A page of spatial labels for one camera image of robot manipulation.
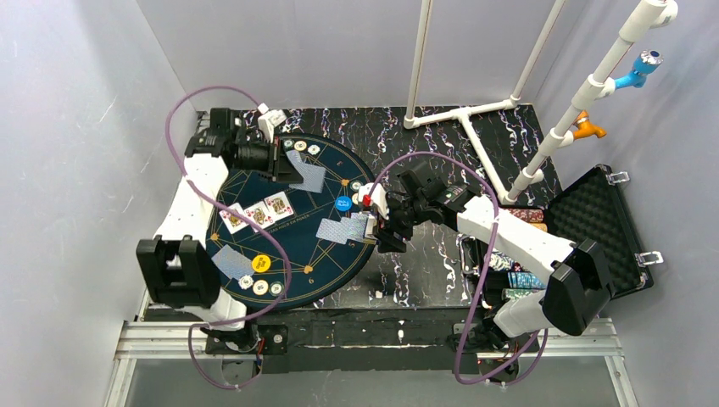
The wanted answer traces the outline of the king of hearts card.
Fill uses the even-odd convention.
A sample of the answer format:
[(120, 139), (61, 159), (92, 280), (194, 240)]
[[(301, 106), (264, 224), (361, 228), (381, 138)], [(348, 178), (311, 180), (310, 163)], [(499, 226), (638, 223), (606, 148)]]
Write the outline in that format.
[(295, 215), (295, 211), (284, 192), (277, 192), (264, 199), (264, 203), (270, 212), (274, 222), (286, 219)]

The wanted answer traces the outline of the blue backed card mat bottom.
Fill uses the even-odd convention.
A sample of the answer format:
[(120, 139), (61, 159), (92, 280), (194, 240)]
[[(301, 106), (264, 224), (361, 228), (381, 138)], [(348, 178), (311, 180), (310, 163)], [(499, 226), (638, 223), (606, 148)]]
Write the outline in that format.
[(245, 276), (254, 274), (252, 260), (231, 246), (223, 246), (212, 256), (212, 260), (218, 269), (230, 279), (240, 281)]

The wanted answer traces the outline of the blue dealer button disc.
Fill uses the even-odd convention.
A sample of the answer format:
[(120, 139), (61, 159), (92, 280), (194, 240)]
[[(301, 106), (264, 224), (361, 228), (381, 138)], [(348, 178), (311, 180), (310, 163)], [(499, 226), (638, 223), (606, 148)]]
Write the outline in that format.
[(348, 196), (339, 196), (335, 200), (334, 208), (339, 212), (347, 212), (352, 209), (354, 202)]

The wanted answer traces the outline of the yellow dealer button disc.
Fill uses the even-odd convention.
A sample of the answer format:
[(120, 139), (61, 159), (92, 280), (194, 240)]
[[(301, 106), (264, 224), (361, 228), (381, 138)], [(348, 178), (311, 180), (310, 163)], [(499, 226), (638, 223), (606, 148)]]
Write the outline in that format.
[(272, 259), (266, 254), (256, 255), (251, 262), (251, 266), (256, 273), (265, 273), (271, 268)]

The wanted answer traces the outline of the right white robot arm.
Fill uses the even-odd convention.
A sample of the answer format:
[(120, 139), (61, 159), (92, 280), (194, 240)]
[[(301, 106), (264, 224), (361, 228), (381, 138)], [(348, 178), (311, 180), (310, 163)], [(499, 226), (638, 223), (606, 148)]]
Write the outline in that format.
[(557, 237), (501, 209), (490, 190), (446, 183), (419, 163), (399, 174), (402, 198), (390, 198), (379, 183), (358, 191), (371, 212), (368, 237), (381, 253), (403, 253), (413, 229), (430, 221), (474, 237), (509, 255), (544, 285), (540, 293), (505, 302), (484, 318), (480, 333), (505, 341), (546, 328), (581, 335), (614, 295), (609, 262), (599, 243)]

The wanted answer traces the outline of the white chip mat bottom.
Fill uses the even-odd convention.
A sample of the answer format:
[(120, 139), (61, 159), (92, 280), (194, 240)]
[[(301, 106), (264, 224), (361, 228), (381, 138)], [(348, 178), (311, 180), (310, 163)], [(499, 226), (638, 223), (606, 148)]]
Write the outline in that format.
[(254, 279), (250, 275), (242, 276), (237, 280), (237, 284), (242, 290), (247, 290), (254, 285)]

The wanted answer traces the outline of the playing card deck box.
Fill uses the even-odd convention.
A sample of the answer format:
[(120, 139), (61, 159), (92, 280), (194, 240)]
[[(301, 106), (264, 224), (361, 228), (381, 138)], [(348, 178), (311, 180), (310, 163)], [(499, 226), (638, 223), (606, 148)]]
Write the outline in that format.
[(366, 218), (364, 239), (368, 242), (376, 243), (378, 240), (376, 232), (381, 225), (382, 217), (373, 213), (366, 213)]

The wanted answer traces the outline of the green chip mat bottom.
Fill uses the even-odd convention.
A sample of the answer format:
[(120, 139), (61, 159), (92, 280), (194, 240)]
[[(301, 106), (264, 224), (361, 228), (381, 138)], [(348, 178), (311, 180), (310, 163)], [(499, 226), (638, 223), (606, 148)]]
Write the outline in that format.
[(279, 297), (284, 292), (284, 285), (281, 282), (273, 282), (269, 285), (268, 292), (274, 297)]

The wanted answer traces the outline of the blue backed card mat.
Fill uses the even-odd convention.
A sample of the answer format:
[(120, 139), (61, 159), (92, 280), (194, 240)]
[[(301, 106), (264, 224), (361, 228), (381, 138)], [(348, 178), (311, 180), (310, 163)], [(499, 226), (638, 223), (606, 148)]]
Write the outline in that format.
[(299, 151), (295, 149), (289, 149), (286, 150), (285, 153), (293, 168), (297, 172), (303, 172), (308, 169), (308, 165), (303, 161), (302, 155)]
[(212, 260), (218, 269), (230, 279), (240, 281), (245, 276), (254, 274), (252, 260), (231, 246), (223, 246), (212, 256)]

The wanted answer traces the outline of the queen of hearts card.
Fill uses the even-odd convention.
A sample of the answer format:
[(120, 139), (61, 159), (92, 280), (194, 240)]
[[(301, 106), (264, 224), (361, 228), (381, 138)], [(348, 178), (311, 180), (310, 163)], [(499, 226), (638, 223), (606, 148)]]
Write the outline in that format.
[(244, 214), (260, 228), (272, 226), (275, 221), (264, 201), (254, 203), (244, 209)]

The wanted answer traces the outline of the yellow chip mat bottom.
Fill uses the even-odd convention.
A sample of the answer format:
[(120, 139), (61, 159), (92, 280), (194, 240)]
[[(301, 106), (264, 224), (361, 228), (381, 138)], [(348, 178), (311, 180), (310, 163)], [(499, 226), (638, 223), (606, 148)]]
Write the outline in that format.
[(268, 293), (269, 284), (266, 280), (257, 280), (252, 286), (254, 295), (263, 296)]

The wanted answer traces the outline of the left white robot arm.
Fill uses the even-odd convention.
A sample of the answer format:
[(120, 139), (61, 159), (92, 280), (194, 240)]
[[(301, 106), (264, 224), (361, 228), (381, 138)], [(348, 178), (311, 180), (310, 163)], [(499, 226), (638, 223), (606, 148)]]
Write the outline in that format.
[(220, 269), (206, 248), (206, 233), (215, 215), (246, 218), (218, 201), (231, 170), (249, 170), (279, 183), (304, 180), (276, 135), (287, 118), (285, 112), (265, 104), (258, 111), (261, 138), (253, 141), (246, 138), (240, 111), (209, 111), (208, 124), (176, 155), (181, 180), (168, 214), (153, 237), (137, 244), (137, 260), (151, 300), (195, 315), (204, 328), (214, 331), (242, 330), (250, 318), (246, 305), (221, 286)]

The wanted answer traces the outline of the jack of hearts card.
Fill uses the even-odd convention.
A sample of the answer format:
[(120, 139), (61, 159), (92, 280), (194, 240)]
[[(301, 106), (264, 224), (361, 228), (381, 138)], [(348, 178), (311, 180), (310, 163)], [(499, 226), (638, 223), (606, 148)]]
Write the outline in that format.
[[(241, 215), (244, 214), (243, 207), (239, 203), (231, 204), (229, 206), (229, 209), (237, 212), (238, 214), (241, 214)], [(241, 231), (243, 228), (245, 228), (247, 226), (246, 222), (244, 222), (242, 219), (236, 217), (230, 211), (227, 211), (227, 210), (220, 211), (220, 218), (222, 219), (224, 225), (226, 226), (226, 229), (229, 231), (229, 233), (231, 235), (235, 234), (238, 231)]]

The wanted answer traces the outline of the blue backed card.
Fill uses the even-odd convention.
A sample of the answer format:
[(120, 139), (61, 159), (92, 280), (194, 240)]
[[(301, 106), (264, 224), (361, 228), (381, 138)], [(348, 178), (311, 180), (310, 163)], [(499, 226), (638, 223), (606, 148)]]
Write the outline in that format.
[(321, 219), (315, 236), (318, 239), (345, 245), (348, 242), (348, 222)]

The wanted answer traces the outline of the blue backed card mat top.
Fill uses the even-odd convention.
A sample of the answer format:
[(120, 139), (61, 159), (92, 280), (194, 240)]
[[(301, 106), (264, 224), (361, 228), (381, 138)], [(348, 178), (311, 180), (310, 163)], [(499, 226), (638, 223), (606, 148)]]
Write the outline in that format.
[(302, 155), (299, 151), (295, 149), (289, 149), (286, 150), (285, 153), (293, 168), (297, 172), (303, 172), (308, 169), (308, 165), (303, 161)]

